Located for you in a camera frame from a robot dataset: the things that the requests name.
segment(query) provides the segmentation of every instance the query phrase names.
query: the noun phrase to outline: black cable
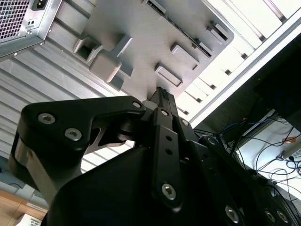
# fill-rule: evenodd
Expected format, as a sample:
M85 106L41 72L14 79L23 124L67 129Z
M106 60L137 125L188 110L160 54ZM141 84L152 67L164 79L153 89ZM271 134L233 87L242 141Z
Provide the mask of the black cable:
M19 188L22 189L22 187L19 184L16 184L16 183L11 183L11 184L8 184L8 185L17 185Z
M297 192L299 192L301 194L301 192L297 188L294 188L293 186L290 186L290 185L289 185L289 187L291 187L292 189L295 189Z
M254 110L256 109L258 100L259 100L259 98L257 98L257 99L255 100L255 102L254 102L254 104L253 104L253 106L252 106L252 108L251 108L251 110L250 110L249 116L247 117L247 120L246 120L246 122L244 123L243 128L241 129L241 135L240 135L240 136L238 137L238 139L235 141L235 143L234 143L234 145L233 145L233 148L231 149L231 152L230 152L230 155L231 155L231 156L234 154L235 149L236 149L237 145L239 144L239 142L240 142L240 140L241 140L241 138L242 138L242 136L243 136L243 134L244 134L244 132L245 132L247 126L248 126L248 122L249 122L250 117L251 117L251 115L253 114Z
M287 140L287 138L290 136L290 134L291 134L291 132L292 132L293 129L294 129L294 127L291 128L291 130L289 131L289 133L287 134L286 138L285 138L283 141L281 141L281 142L276 142L276 143L274 143L274 144L270 144L269 146L266 146L265 148L263 148L263 149L258 153L258 156L257 156L257 159L256 159L256 164L255 164L255 171L257 171L258 160L259 160L259 157L260 157L260 155L263 153L264 150L266 150L268 147L271 147L271 146L280 147L280 146L282 146L285 142L287 142L287 141L289 141L289 140L296 139L297 137L299 137L299 136L301 135L301 133L300 133L298 136L296 136L296 137L294 137L294 138L292 138L292 139Z
M273 144L271 144L270 142L268 142L268 141L265 141L265 140L261 140L261 139L259 139L259 138L255 138L255 137L242 137L243 139L253 139L253 140L260 140L260 141L262 141L262 142L264 142L264 143L267 143L267 144L269 144L269 145L271 145L271 146L274 146Z
M212 134L212 135L215 135L215 133L213 133L213 132L210 132L210 131L207 131L207 130L202 130L202 129L193 129L195 132L205 132L205 134L206 135L208 135L208 133L209 134Z
M284 124L284 125L289 125L289 124L290 124L288 121L279 121L279 120L277 120L277 119L272 119L272 118L270 118L270 119L273 120L273 121L280 122L280 123L282 123L282 124Z

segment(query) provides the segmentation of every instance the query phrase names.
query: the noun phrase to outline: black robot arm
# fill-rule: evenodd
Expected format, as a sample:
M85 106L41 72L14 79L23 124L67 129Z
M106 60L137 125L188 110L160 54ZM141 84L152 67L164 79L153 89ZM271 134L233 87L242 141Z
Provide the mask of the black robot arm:
M127 140L134 148L81 173L85 154ZM127 96L28 105L9 164L44 195L46 226L292 225L214 137L196 137L161 88L144 104Z

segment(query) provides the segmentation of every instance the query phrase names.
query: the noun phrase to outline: cable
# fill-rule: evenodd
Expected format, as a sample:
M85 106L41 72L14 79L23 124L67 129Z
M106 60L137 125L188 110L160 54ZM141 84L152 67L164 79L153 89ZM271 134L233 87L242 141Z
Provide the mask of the cable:
M230 155L231 155L231 156L234 154L235 149L236 149L237 145L239 144L239 142L240 142L240 140L241 140L241 137L243 136L243 134L244 134L244 132L245 132L245 130L246 130L246 128L247 128L249 119L250 119L251 115L253 114L253 112L254 112L255 109L256 109L258 100L259 100L259 98L257 98L257 99L255 100L255 102L254 102L254 104L253 104L253 106L252 106L252 108L251 108L251 110L250 110L249 116L248 116L246 122L244 123L243 128L241 129L241 135L240 135L240 136L238 137L238 139L235 141L235 143L234 143L234 145L233 145L233 148L231 149L231 152L230 152Z
M195 132L205 132L206 133L206 135L208 134L208 133L211 133L212 135L215 135L215 133L213 133L213 132L210 132L210 131L207 131L207 130L202 130L202 129L193 129Z
M267 143L267 144L269 144L269 145L271 145L271 146L274 146L273 144L271 144L270 142L268 142L268 141L265 141L265 140L261 140L261 139L259 139L259 138L255 138L255 137L242 137L243 139L253 139L253 140L260 140L260 141L262 141L262 142L264 142L264 143Z
M19 184L16 184L16 183L11 183L11 184L8 184L8 185L17 185L19 188L22 189L22 187Z
M290 186L290 185L289 185L289 187L291 187L292 189L295 189L297 192L299 192L301 194L301 192L297 188L294 188L293 186Z
M246 165L245 165L245 161L244 161L243 155L241 154L240 149L239 149L238 147L237 147L237 149L238 149L238 151L239 151L239 154L240 154L240 156L241 156L241 160L243 161L244 169L245 169L245 171L246 171Z
M299 137L299 136L301 135L301 133L300 133L298 136L296 136L296 137L294 137L294 138L288 140L287 138L290 136L290 134L291 134L291 132L292 132L293 129L294 129L294 127L292 127L292 128L290 129L289 133L287 134L286 138L285 138L283 141L277 142L277 143L274 143L274 144L270 144L269 146L266 146L265 148L263 148L263 149L258 153L258 156L257 156L257 159L256 159L256 164L255 164L255 171L257 171L258 160L259 160L259 157L260 157L260 155L263 153L264 150L266 150L268 147L271 147L271 146L277 146L277 147L279 147L279 146L283 145L286 141L296 139L297 137Z

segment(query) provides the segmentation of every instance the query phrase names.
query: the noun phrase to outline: rectangular slot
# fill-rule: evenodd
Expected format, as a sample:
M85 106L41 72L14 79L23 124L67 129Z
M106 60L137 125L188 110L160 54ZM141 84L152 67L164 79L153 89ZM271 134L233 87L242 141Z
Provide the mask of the rectangular slot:
M208 58L212 55L207 52L203 47L201 47L192 37L190 37L181 27L179 27L172 19L165 15L166 10L160 6L155 0L144 1L147 5L149 5L153 10L158 12L162 17L164 17L172 26L174 26L178 31L180 31L186 38L188 38L194 46L196 46L199 50L201 50Z
M199 61L196 60L192 55L186 52L177 43L171 48L171 53L175 55L179 60L185 62L187 65L192 65L192 70L195 70L199 66Z
M165 81L171 83L172 85L179 87L183 84L181 80L179 80L176 76L171 74L167 69L165 69L161 65L157 65L155 68L155 73L157 73L161 78L163 78Z
M226 42L229 39L228 33L216 22L212 22L212 28L208 30L213 34L220 43Z
M148 0L146 2L150 7L152 7L155 11L157 11L161 16L164 16L166 13L166 10L155 0Z

